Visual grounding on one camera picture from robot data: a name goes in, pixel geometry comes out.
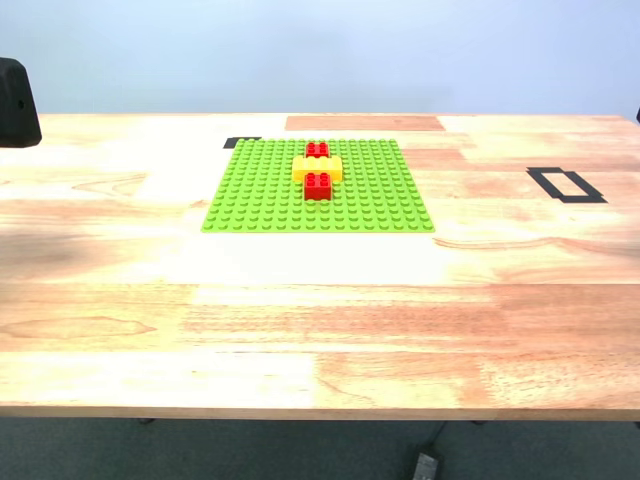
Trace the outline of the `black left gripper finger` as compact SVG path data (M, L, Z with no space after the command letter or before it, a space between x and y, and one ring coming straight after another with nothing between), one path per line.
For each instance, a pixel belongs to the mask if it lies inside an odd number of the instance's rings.
M0 58L0 145L27 148L42 140L26 68L16 59Z

